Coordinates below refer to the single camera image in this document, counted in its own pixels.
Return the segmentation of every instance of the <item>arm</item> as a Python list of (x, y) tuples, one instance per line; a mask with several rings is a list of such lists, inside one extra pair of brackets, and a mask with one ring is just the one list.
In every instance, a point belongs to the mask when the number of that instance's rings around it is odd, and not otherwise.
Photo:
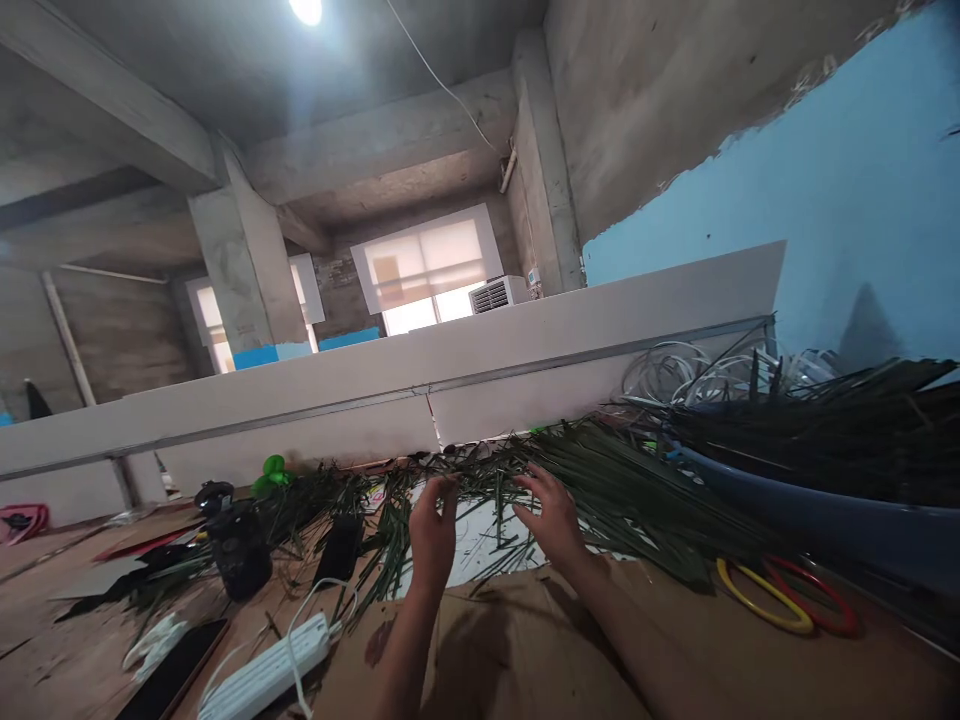
[[(437, 513), (440, 498), (442, 515)], [(410, 513), (413, 580), (380, 661), (380, 689), (373, 713), (376, 720), (409, 719), (420, 713), (430, 636), (453, 567), (456, 516), (456, 481), (430, 479)]]
[(573, 499), (550, 473), (531, 464), (517, 484), (540, 500), (541, 514), (514, 505), (547, 559), (570, 583), (643, 692), (654, 717), (740, 717), (730, 698), (603, 571), (587, 550)]

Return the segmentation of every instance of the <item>white pipe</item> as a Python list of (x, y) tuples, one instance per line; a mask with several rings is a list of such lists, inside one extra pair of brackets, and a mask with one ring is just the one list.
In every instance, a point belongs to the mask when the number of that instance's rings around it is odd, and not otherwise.
[(503, 182), (500, 183), (500, 194), (503, 195), (507, 192), (507, 187), (510, 185), (510, 178), (513, 177), (513, 168), (517, 164), (517, 148), (514, 146), (513, 150), (510, 151), (510, 161), (507, 163), (507, 169), (503, 172)]
[(67, 316), (63, 312), (63, 304), (60, 302), (57, 286), (53, 284), (53, 277), (50, 273), (44, 271), (40, 273), (40, 277), (43, 279), (43, 289), (47, 293), (47, 302), (50, 303), (53, 319), (56, 321), (57, 330), (60, 332), (60, 340), (63, 342), (67, 357), (70, 359), (73, 376), (76, 378), (77, 387), (80, 388), (80, 394), (83, 396), (83, 404), (87, 407), (96, 405), (97, 400), (93, 397), (93, 388), (90, 387), (90, 380), (87, 379), (87, 372), (83, 369), (83, 362), (80, 360), (80, 352), (73, 340), (73, 333), (70, 332), (70, 325), (67, 324)]
[(91, 275), (104, 275), (106, 277), (116, 277), (121, 280), (135, 280), (137, 282), (148, 282), (154, 285), (166, 285), (170, 282), (169, 278), (148, 278), (142, 275), (127, 275), (126, 273), (115, 273), (109, 270), (97, 270), (96, 268), (85, 268), (81, 265), (61, 265), (61, 270), (72, 270), (73, 272), (85, 272)]

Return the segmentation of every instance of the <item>green toy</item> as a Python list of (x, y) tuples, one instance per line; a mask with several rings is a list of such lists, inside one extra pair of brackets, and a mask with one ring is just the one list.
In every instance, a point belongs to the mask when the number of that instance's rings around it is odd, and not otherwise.
[(284, 470), (286, 461), (282, 455), (271, 455), (263, 461), (263, 475), (257, 478), (250, 493), (258, 500), (269, 497), (278, 485), (289, 485), (296, 477)]

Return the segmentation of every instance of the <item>hand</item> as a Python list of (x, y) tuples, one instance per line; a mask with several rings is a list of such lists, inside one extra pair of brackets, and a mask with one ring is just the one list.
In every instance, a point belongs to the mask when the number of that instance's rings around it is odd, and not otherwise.
[[(447, 585), (457, 544), (454, 524), (458, 490), (456, 476), (430, 478), (410, 513), (410, 548), (413, 551), (411, 588), (439, 595)], [(440, 498), (443, 498), (442, 515), (437, 512), (437, 500)]]
[(566, 575), (581, 563), (590, 561), (590, 551), (577, 521), (577, 508), (570, 493), (553, 475), (533, 463), (527, 468), (532, 477), (518, 475), (514, 480), (540, 501), (540, 515), (534, 515), (520, 505), (514, 505), (513, 511), (533, 533), (547, 559)]

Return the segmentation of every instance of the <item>plastic bowl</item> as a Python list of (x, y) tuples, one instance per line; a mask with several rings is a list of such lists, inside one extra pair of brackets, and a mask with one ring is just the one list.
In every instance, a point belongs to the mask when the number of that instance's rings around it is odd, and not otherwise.
[(721, 498), (815, 548), (960, 597), (960, 510), (810, 490), (738, 470), (678, 445)]

